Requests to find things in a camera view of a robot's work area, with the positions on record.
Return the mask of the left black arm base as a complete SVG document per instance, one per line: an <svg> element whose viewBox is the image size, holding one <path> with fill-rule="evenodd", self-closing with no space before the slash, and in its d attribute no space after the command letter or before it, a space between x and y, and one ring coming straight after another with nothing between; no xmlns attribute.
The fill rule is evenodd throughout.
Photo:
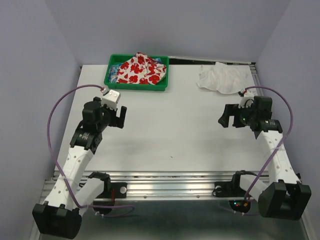
<svg viewBox="0 0 320 240"><path fill-rule="evenodd" d="M98 199L125 199L127 197L127 183L126 182L112 182L109 192L101 193Z"/></svg>

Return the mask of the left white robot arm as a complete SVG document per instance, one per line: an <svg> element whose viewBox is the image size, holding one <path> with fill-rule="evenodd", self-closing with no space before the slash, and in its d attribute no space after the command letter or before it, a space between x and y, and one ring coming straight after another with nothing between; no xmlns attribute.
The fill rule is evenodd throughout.
<svg viewBox="0 0 320 240"><path fill-rule="evenodd" d="M108 174L95 172L87 186L78 190L83 173L94 157L106 127L122 129L127 108L117 104L121 95L111 92L84 104L82 120L71 138L62 173L42 204L37 203L32 216L40 233L74 239L82 225L82 216L97 196L111 193Z"/></svg>

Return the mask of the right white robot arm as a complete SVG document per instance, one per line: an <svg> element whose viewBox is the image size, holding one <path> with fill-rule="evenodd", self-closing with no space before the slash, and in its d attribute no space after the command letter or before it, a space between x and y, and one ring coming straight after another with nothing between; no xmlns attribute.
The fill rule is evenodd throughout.
<svg viewBox="0 0 320 240"><path fill-rule="evenodd" d="M258 212L264 218L299 220L311 198L312 191L302 184L295 174L287 155L280 122L272 119L270 97L245 96L239 104L226 104L218 123L233 127L249 127L258 141L266 161L269 183L264 183L261 174L251 171L236 171L231 181L215 182L213 196L217 198L243 197L230 201L235 212L245 215L251 207L251 200L258 203Z"/></svg>

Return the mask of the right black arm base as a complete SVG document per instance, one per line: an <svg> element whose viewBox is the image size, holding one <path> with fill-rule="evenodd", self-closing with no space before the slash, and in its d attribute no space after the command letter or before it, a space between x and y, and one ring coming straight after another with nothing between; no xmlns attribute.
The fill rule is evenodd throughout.
<svg viewBox="0 0 320 240"><path fill-rule="evenodd" d="M243 199L246 191L239 185L233 184L232 181L216 181L212 195L217 198L225 198L231 200Z"/></svg>

